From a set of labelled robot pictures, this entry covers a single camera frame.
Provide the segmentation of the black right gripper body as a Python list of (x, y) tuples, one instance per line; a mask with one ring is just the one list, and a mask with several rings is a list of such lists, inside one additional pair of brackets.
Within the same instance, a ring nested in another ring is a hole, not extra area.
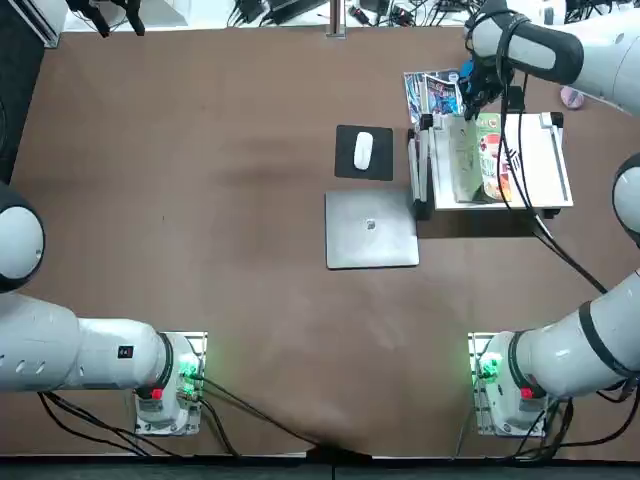
[(503, 92), (503, 85), (494, 65), (466, 61), (461, 66), (461, 96), (479, 96), (494, 101)]

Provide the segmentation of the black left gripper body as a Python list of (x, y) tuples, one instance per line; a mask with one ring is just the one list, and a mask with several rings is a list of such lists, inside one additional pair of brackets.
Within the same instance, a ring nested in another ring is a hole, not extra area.
[(67, 0), (68, 8), (72, 11), (84, 11), (99, 8), (101, 5), (116, 5), (124, 10), (129, 7), (127, 0)]

